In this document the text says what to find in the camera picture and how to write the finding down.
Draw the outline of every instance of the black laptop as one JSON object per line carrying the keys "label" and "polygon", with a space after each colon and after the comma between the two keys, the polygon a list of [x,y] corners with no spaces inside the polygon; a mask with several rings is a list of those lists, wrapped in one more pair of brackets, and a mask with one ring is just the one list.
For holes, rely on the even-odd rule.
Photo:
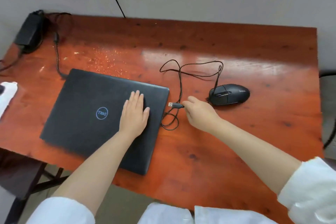
{"label": "black laptop", "polygon": [[109,75],[72,69],[44,125],[41,139],[88,157],[119,130],[123,105],[132,91],[144,94],[149,119],[120,167],[145,175],[152,158],[169,89]]}

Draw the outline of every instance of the computer mouse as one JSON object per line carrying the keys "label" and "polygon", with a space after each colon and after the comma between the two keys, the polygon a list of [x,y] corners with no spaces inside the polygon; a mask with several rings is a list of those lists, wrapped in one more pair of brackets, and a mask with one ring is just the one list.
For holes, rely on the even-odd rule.
{"label": "computer mouse", "polygon": [[0,95],[5,91],[5,86],[0,85]]}
{"label": "computer mouse", "polygon": [[250,97],[250,91],[241,85],[225,84],[211,89],[208,101],[213,105],[244,103]]}

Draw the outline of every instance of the floor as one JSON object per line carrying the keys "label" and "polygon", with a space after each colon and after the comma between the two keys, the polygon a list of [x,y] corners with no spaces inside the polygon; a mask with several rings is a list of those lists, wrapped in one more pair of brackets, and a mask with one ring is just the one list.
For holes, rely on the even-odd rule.
{"label": "floor", "polygon": [[[322,140],[325,142],[332,131],[336,117],[336,76],[321,78],[320,87],[323,113]],[[325,156],[336,159],[336,140],[325,150]],[[47,166],[47,170],[55,174],[57,167]],[[70,172],[65,171],[63,175],[69,174]],[[46,178],[43,177],[40,180],[40,182],[43,181],[46,181]],[[19,224],[24,224],[40,202],[50,197],[56,189],[52,188],[31,195]],[[111,185],[96,215],[96,223],[136,224],[147,206],[152,202],[154,202],[152,198]]]}

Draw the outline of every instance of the desk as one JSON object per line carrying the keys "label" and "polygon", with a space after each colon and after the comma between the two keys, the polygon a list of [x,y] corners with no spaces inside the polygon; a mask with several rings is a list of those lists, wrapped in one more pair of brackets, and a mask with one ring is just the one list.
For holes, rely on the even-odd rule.
{"label": "desk", "polygon": [[[222,118],[300,160],[323,155],[315,28],[65,15],[59,32],[62,72],[78,68],[166,86],[169,102],[178,99],[179,79],[175,72],[159,73],[164,62],[221,60],[218,85],[251,91],[241,105],[216,107]],[[5,60],[16,52],[11,46]],[[210,64],[186,71],[217,69]],[[37,51],[2,74],[1,81],[16,81],[19,90],[1,118],[0,147],[75,170],[83,158],[39,139],[64,83],[55,69],[52,30]],[[205,99],[215,77],[182,75],[182,81],[182,100]],[[184,111],[179,119],[176,130],[159,130],[147,175],[119,169],[113,184],[178,207],[249,209],[290,223],[276,195],[232,150],[189,125]]]}

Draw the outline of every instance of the circular logo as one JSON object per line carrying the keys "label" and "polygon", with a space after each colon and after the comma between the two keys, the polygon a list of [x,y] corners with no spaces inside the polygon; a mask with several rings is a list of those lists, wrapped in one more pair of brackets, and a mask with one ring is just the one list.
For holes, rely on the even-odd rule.
{"label": "circular logo", "polygon": [[97,111],[96,111],[96,117],[99,120],[103,120],[107,117],[107,115],[109,114],[109,111],[107,110],[106,107],[100,107]]}

